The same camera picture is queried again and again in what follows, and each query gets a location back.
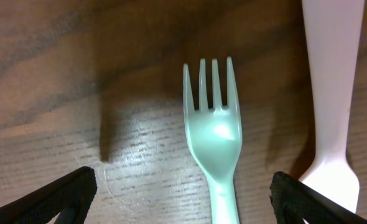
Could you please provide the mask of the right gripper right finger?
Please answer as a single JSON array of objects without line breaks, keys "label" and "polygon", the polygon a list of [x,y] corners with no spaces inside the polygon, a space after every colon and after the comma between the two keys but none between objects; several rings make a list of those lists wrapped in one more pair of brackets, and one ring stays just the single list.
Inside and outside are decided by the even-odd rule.
[{"label": "right gripper right finger", "polygon": [[274,173],[270,191],[277,224],[367,224],[285,172]]}]

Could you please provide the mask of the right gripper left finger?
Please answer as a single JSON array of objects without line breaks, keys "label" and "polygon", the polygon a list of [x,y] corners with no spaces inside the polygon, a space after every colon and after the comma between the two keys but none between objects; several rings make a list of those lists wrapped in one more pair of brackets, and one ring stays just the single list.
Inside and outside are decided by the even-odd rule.
[{"label": "right gripper left finger", "polygon": [[96,191],[95,170],[83,166],[0,207],[0,223],[84,223]]}]

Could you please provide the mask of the white plastic fork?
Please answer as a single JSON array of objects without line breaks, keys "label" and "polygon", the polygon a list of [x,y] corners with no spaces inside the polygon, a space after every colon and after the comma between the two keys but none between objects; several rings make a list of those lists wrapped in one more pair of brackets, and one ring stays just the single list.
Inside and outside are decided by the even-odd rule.
[{"label": "white plastic fork", "polygon": [[207,178],[213,223],[239,223],[234,172],[243,143],[235,72],[226,59],[227,104],[221,100],[218,61],[212,60],[213,107],[208,107],[205,59],[200,61],[199,109],[194,108],[188,65],[183,66],[183,116],[188,148]]},{"label": "white plastic fork", "polygon": [[300,181],[356,212],[360,182],[346,158],[364,0],[303,0],[315,157]]}]

